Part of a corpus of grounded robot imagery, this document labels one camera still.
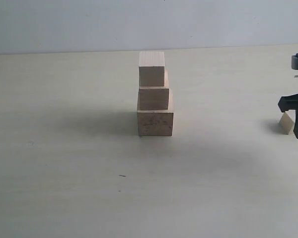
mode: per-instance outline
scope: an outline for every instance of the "middle wooden block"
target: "middle wooden block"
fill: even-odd
[[[168,72],[164,72],[163,86],[139,87],[139,110],[167,110],[169,105]]]

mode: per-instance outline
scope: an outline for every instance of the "small wooden cube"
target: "small wooden cube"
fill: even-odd
[[[164,52],[143,51],[139,54],[139,85],[162,87],[164,85]]]
[[[296,115],[289,115],[287,112],[284,112],[279,124],[286,134],[292,134],[295,126]]]
[[[168,73],[164,73],[164,86],[139,87],[139,109],[140,110],[166,110],[169,105],[169,82]]]
[[[137,118],[139,136],[172,136],[173,101],[171,90],[169,91],[167,110],[140,110],[138,100]]]

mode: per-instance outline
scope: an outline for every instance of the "white table surface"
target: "white table surface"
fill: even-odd
[[[0,56],[0,238],[298,238],[297,52],[165,51],[173,136],[142,138],[139,52]]]

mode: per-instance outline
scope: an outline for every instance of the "stacked wooden blocks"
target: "stacked wooden blocks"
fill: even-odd
[[[173,101],[164,52],[140,52],[137,117],[140,136],[172,136]]]

